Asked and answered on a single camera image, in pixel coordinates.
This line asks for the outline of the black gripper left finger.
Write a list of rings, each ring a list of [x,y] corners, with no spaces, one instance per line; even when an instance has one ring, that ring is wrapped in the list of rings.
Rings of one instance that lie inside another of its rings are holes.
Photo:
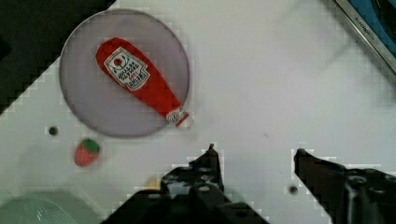
[[[139,190],[101,224],[270,224],[224,193],[213,145],[162,177],[158,189]]]

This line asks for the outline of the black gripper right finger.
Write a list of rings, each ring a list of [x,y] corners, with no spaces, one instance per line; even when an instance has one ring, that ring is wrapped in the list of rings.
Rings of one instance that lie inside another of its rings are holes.
[[[294,173],[332,224],[396,224],[396,179],[373,168],[348,169],[300,148]]]

